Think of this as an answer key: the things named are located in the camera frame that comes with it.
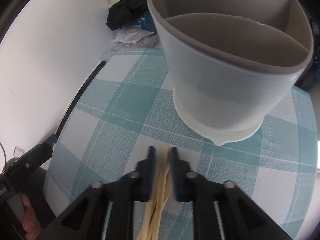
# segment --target white plastic container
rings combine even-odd
[[[297,0],[148,0],[148,7],[177,112],[217,145],[252,135],[312,57]]]

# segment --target checkered tablecloth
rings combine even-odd
[[[292,238],[307,213],[316,175],[317,133],[309,95],[293,87],[259,130],[216,146],[190,130],[172,101],[162,49],[118,52],[89,85],[57,142],[45,183],[57,215],[93,181],[118,180],[149,146],[179,147],[182,159],[207,179],[235,181]],[[135,203],[134,235],[145,203]],[[190,203],[170,196],[159,239],[193,239]]]

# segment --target silver screw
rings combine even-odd
[[[194,179],[197,176],[198,176],[198,174],[194,171],[189,171],[188,173],[186,173],[186,177],[189,179]]]
[[[233,181],[226,181],[224,183],[225,188],[234,188],[235,186],[236,186],[236,184]]]
[[[101,188],[103,185],[103,183],[101,181],[95,181],[93,183],[91,183],[91,187],[93,188]]]
[[[133,171],[129,174],[130,178],[138,178],[140,176],[139,172]]]

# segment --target black pants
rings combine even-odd
[[[7,167],[9,167],[12,163],[14,163],[17,158],[13,158],[7,162]],[[37,168],[33,173],[29,175],[27,180],[21,185],[20,193],[25,194],[33,207],[36,217],[41,225],[42,229],[46,229],[47,226],[56,218],[53,214],[52,210],[50,209],[49,205],[47,204],[44,194],[43,194],[43,187],[44,187],[44,180],[47,171],[43,168]],[[5,218],[0,217],[0,234],[2,234],[2,229],[6,228],[5,226]]]

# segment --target black mechanical device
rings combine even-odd
[[[44,143],[1,174],[0,184],[6,190],[0,195],[0,211],[4,201],[19,191],[21,180],[51,155],[51,145]],[[155,163],[155,148],[150,147],[135,171],[109,184],[93,182],[37,240],[101,239],[110,202],[105,240],[133,240],[134,201],[150,199]],[[191,171],[189,163],[179,159],[176,147],[170,150],[170,164],[176,199],[193,202],[194,240],[291,239],[234,182],[211,182]]]

